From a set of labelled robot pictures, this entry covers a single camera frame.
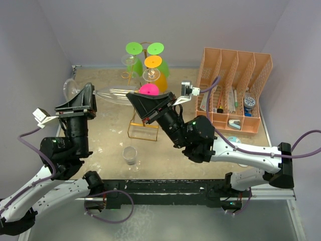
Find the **pink plastic goblet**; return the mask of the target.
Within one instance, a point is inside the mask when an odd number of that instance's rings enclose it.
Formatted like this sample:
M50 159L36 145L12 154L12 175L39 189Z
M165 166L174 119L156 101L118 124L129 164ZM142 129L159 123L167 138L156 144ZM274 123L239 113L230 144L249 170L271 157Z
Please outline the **pink plastic goblet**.
M146 95L159 95L159 89L155 84L145 84L139 89L140 94L146 94Z

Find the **clear glass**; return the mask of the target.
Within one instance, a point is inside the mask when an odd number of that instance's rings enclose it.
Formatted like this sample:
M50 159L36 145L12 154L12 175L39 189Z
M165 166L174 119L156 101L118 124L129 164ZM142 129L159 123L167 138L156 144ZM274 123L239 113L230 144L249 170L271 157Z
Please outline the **clear glass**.
M72 78L67 79L63 86L63 93L66 100L71 100L76 94L80 92L76 81ZM114 104L131 105L126 97L127 93L138 92L136 86L108 86L99 90L93 91L96 97Z
M155 84L160 75L161 73L158 69L148 68L143 72L142 77L147 83Z
M139 161L137 160L137 150L132 146L124 148L122 152L123 159L130 171L137 172L139 170Z
M135 78L139 76L139 61L135 55L126 54L121 58L121 62L126 66L128 76L131 78Z

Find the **yellow plastic goblet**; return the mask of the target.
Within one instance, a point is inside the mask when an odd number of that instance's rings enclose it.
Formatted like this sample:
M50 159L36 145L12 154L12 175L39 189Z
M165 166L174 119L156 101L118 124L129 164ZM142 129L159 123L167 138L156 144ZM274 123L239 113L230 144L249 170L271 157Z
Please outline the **yellow plastic goblet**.
M145 61L146 70L142 76L147 83L152 83L157 86L160 93L166 92L168 83L163 72L159 70L159 67L163 63L163 59L158 55L148 56Z

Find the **large green wine glass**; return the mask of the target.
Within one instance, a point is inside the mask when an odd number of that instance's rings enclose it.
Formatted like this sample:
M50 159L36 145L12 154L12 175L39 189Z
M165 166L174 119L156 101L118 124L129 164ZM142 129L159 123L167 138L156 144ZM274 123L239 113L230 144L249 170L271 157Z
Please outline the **large green wine glass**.
M147 48L149 56L145 59L144 64L147 68L158 69L166 78L169 77L170 71L167 62L160 56L165 47L160 42L152 43Z

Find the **small green wine glass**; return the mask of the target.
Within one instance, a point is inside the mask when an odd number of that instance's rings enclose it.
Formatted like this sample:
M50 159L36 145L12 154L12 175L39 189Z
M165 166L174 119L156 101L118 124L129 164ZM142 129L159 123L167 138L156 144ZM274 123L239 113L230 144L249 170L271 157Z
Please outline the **small green wine glass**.
M143 67L138 55L143 51L142 45L138 42L130 42L126 45L125 50L129 54L130 59L130 63L127 64L128 72L132 72L136 76L141 77L143 74Z

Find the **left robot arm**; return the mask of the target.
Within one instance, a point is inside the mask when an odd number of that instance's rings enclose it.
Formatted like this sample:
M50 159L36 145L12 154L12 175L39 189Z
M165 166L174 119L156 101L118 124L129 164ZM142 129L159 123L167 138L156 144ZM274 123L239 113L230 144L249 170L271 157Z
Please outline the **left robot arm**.
M45 137L39 148L23 138L18 140L35 151L43 166L39 172L14 194L1 200L1 234L16 236L30 229L41 215L68 201L103 192L104 183L96 171L88 171L64 188L58 186L73 177L92 155L89 150L88 121L96 117L94 85L87 83L71 100L57 106L49 115L38 108L33 112L37 128L31 135L51 125L60 125L63 137Z

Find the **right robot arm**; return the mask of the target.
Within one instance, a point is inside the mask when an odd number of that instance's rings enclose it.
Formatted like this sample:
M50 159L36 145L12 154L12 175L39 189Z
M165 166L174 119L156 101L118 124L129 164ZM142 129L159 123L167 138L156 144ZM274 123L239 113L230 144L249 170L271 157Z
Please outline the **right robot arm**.
M268 183L282 189L294 187L292 156L288 143L277 147L253 146L228 141L204 115L184 122L176 111L177 98L171 92L162 95L126 94L145 124L157 122L182 153L195 163L230 162L249 166L241 173L229 173L223 184L228 196L247 188Z

